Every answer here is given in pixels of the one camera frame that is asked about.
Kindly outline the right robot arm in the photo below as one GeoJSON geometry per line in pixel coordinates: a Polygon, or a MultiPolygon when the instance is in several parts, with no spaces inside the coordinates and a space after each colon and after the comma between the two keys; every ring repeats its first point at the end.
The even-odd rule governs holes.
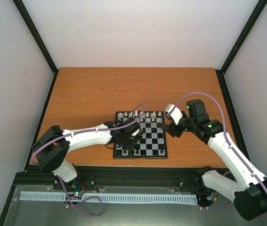
{"type": "Polygon", "coordinates": [[[235,178],[231,180],[209,166],[202,167],[194,173],[196,189],[210,188],[220,193],[234,204],[245,220],[267,213],[267,177],[239,150],[224,124],[210,120],[202,100],[188,101],[187,109],[188,115],[169,104],[165,116],[170,124],[162,126],[162,130],[172,137],[181,137],[183,132],[193,133],[223,160],[235,178]]]}

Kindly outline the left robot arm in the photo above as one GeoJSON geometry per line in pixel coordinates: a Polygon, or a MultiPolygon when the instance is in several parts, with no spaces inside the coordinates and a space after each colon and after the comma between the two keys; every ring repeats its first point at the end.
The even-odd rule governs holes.
{"type": "Polygon", "coordinates": [[[131,151],[141,137],[139,120],[133,117],[124,122],[107,121],[96,127],[78,130],[63,130],[55,125],[33,144],[31,161],[37,159],[42,172],[52,172],[74,190],[80,186],[81,178],[75,166],[66,160],[68,153],[87,146],[108,144],[131,151]]]}

